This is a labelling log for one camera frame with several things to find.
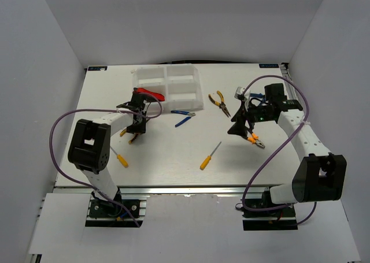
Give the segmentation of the orange black combination pliers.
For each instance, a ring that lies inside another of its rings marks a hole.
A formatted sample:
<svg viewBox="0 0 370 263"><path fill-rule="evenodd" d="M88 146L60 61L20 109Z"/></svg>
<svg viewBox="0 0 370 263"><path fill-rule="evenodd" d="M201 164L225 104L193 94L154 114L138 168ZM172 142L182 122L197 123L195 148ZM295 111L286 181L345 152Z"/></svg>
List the orange black combination pliers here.
<svg viewBox="0 0 370 263"><path fill-rule="evenodd" d="M264 143L262 141L260 141L259 137L254 133L252 133L250 136L247 137L247 141L256 145L259 148L265 149Z"/></svg>

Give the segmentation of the yellow handle screwdriver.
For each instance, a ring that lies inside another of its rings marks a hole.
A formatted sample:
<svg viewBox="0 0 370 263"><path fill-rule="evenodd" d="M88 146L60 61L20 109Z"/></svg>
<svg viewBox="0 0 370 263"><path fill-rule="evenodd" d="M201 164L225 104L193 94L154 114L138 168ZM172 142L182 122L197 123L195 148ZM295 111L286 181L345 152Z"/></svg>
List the yellow handle screwdriver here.
<svg viewBox="0 0 370 263"><path fill-rule="evenodd" d="M120 164L124 167L124 168L128 168L128 162L123 158L122 155L120 155L112 146L110 146L110 149L111 151L115 154L116 158L118 159L118 161L120 162Z"/></svg>
<svg viewBox="0 0 370 263"><path fill-rule="evenodd" d="M202 164L199 166L200 170L204 170L208 163L211 161L212 159L212 156L214 155L214 153L217 151L217 149L219 148L219 146L222 144L222 141L220 141L217 146L213 149L213 151L204 159L204 161L202 162Z"/></svg>

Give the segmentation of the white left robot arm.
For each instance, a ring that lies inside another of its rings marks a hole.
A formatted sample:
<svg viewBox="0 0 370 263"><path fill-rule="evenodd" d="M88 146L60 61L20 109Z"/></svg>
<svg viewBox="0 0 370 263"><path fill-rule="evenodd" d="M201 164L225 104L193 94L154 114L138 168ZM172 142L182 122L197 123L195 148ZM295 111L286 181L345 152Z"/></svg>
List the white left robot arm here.
<svg viewBox="0 0 370 263"><path fill-rule="evenodd" d="M122 210L119 188L108 171L110 139L122 129L134 135L145 133L147 105L155 101L153 94L140 92L136 88L129 102L118 105L127 109L127 113L116 110L100 118L80 119L76 123L68 161L81 170L94 187L94 197L104 200L102 209L109 216L116 216Z"/></svg>

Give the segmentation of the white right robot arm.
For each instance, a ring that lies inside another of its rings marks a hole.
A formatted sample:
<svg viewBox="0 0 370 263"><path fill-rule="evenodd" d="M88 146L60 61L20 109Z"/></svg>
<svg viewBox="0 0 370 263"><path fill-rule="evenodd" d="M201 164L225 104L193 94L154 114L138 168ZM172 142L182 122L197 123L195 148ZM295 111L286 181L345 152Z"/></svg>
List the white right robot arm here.
<svg viewBox="0 0 370 263"><path fill-rule="evenodd" d="M275 121L286 133L300 160L289 184L273 186L270 196L261 201L262 211L274 216L283 204L336 201L342 196L347 162L333 154L320 141L311 126L304 122L305 113L296 99L288 99L282 83L265 86L266 105L252 103L250 91L238 87L235 98L240 107L231 119L230 135L246 137L255 123Z"/></svg>

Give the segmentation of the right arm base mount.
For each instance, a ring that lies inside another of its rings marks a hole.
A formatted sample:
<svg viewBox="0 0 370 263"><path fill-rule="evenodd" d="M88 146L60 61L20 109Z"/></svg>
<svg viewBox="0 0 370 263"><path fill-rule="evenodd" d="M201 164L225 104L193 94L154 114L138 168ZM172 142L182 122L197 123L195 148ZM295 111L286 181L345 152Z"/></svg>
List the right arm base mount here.
<svg viewBox="0 0 370 263"><path fill-rule="evenodd" d="M246 198L245 204L252 209L266 209L276 206L271 201L269 188L266 188L259 198ZM254 212L246 210L240 202L235 205L235 209L242 212L244 231L289 231L298 229L293 207Z"/></svg>

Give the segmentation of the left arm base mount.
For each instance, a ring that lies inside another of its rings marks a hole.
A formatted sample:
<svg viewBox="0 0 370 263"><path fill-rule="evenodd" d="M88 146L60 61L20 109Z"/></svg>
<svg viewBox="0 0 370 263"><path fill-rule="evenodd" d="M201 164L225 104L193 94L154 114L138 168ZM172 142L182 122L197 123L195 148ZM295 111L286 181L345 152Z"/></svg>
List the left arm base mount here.
<svg viewBox="0 0 370 263"><path fill-rule="evenodd" d="M85 226L95 228L139 228L146 213L146 200L122 196L121 201L139 225L136 225L122 207L90 195Z"/></svg>

